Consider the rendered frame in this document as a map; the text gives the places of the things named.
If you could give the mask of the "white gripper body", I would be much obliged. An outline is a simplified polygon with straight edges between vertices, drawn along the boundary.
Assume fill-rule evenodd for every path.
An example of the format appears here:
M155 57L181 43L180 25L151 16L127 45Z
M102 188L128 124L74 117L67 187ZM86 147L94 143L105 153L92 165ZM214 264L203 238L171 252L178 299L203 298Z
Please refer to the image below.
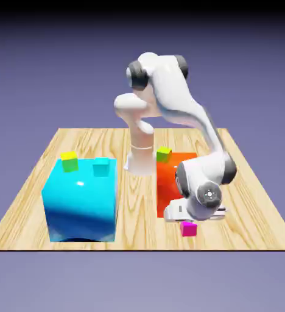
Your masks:
M195 198L182 198L170 201L164 210L166 222L220 220L226 215L227 209L220 205L218 209L207 208Z

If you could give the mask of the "small magenta cube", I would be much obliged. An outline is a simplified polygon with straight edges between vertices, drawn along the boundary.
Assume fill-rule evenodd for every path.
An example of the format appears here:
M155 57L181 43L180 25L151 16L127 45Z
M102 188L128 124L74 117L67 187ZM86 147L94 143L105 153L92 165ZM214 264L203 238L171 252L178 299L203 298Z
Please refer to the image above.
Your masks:
M180 223L180 230L182 237L193 237L197 235L198 225L189 221L182 221Z

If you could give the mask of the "small yellow-green cube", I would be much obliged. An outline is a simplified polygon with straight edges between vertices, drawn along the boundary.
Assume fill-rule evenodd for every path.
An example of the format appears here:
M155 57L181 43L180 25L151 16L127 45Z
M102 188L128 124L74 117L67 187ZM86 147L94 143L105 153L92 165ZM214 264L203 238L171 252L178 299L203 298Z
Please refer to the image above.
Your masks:
M172 155L172 149L161 146L157 150L157 162L167 163Z
M60 154L64 172L73 172L79 169L77 154L74 151Z

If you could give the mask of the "small cyan cube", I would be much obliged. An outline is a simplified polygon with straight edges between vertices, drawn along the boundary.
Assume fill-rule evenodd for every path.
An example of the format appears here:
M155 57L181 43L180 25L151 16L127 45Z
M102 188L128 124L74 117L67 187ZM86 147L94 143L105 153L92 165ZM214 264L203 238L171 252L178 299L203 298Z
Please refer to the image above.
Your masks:
M107 157L97 157L93 160L93 174L95 177L109 175L110 160Z

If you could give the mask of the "large orange box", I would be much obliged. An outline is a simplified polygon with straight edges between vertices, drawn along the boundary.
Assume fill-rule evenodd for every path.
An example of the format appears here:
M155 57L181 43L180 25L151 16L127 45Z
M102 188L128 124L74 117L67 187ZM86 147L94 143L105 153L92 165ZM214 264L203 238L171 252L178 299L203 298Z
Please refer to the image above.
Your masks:
M177 166L184 160L196 158L195 152L172 152L167 163L157 162L157 217L164 217L164 210L171 200L180 199L175 173Z

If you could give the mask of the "large cyan box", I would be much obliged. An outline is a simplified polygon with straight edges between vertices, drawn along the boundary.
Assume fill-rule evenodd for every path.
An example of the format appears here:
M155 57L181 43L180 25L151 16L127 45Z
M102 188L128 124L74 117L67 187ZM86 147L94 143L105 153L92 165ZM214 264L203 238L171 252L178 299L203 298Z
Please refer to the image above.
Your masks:
M41 192L52 242L113 242L118 214L118 164L109 158L109 175L95 177L93 160L78 159L79 169L64 172L58 159Z

